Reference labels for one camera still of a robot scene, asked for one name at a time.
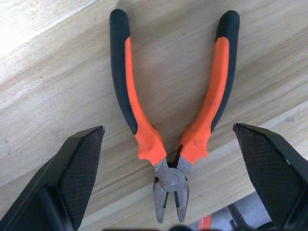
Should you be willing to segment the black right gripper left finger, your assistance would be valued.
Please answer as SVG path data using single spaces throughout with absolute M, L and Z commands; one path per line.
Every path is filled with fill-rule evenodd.
M 97 176 L 103 126 L 68 137 L 0 221 L 2 231 L 76 231 Z

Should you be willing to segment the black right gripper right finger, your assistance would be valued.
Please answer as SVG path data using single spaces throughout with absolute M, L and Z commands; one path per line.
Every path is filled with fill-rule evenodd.
M 279 230 L 308 229 L 308 161 L 265 128 L 233 126 L 249 178 Z

